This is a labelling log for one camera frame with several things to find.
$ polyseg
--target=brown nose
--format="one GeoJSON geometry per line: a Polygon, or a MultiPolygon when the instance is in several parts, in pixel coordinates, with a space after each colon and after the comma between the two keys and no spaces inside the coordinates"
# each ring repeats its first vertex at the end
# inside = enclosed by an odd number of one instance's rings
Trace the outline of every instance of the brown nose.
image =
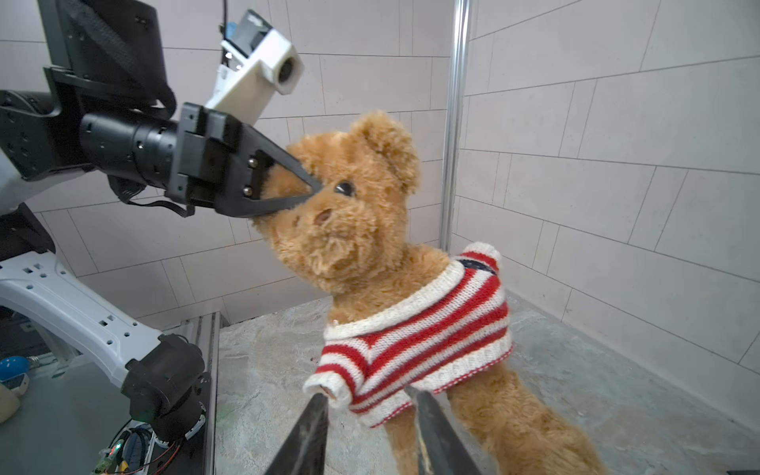
{"type": "Polygon", "coordinates": [[[318,214],[314,218],[314,224],[316,224],[317,226],[321,226],[322,224],[325,224],[325,221],[327,221],[330,218],[331,214],[332,214],[332,209],[330,208],[322,211],[320,214],[318,214]]]}

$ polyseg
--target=teddy bear neck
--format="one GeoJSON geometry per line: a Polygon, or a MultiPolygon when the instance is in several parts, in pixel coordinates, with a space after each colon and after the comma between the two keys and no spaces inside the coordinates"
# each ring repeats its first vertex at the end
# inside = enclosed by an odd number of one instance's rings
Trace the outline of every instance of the teddy bear neck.
{"type": "Polygon", "coordinates": [[[406,244],[397,266],[333,295],[328,319],[338,324],[363,320],[406,299],[448,266],[446,253],[428,245],[406,244]]]}

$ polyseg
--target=brown fur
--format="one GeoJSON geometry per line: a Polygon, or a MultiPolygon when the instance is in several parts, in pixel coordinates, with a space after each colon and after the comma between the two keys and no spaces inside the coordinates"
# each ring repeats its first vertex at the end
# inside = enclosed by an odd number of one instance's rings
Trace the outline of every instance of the brown fur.
{"type": "MultiPolygon", "coordinates": [[[[258,229],[280,260],[300,277],[329,292],[328,318],[361,320],[405,299],[437,277],[448,256],[406,242],[407,199],[420,180],[420,165],[404,128],[377,112],[350,133],[303,138],[289,148],[324,188],[292,210],[260,218],[258,229]],[[351,182],[353,197],[335,186],[351,182]]],[[[266,198],[297,195],[306,185],[273,168],[266,198]]],[[[454,414],[514,475],[601,474],[588,437],[546,407],[506,364],[493,366],[448,390],[454,414]]],[[[387,421],[385,429],[403,475],[417,473],[414,412],[387,421]]]]}

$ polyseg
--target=wall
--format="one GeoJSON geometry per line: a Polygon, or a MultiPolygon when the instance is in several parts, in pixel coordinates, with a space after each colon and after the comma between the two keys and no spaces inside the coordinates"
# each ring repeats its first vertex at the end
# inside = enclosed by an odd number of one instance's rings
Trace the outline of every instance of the wall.
{"type": "MultiPolygon", "coordinates": [[[[220,0],[153,0],[169,85],[178,103],[204,103],[219,62],[220,0]]],[[[306,72],[275,97],[256,128],[285,146],[304,134],[346,130],[383,109],[413,133],[422,189],[410,201],[409,239],[437,245],[451,6],[434,0],[230,1],[230,20],[253,8],[295,44],[306,72]]],[[[49,63],[36,2],[0,12],[0,89],[44,90],[49,63]]],[[[149,188],[141,202],[156,199],[149,188]]],[[[149,325],[168,327],[215,309],[240,321],[316,299],[242,219],[198,209],[183,220],[117,202],[102,173],[28,202],[59,256],[86,285],[149,325]]]]}
{"type": "Polygon", "coordinates": [[[452,250],[760,428],[760,2],[473,15],[452,250]]]}

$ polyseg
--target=navy blue patch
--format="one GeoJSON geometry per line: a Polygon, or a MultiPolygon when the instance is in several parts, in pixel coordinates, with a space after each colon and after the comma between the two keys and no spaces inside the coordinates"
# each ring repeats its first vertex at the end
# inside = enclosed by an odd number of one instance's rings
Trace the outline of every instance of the navy blue patch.
{"type": "Polygon", "coordinates": [[[496,275],[496,272],[492,268],[480,261],[473,261],[472,259],[458,259],[458,261],[467,269],[477,269],[478,271],[490,272],[491,274],[496,275]]]}

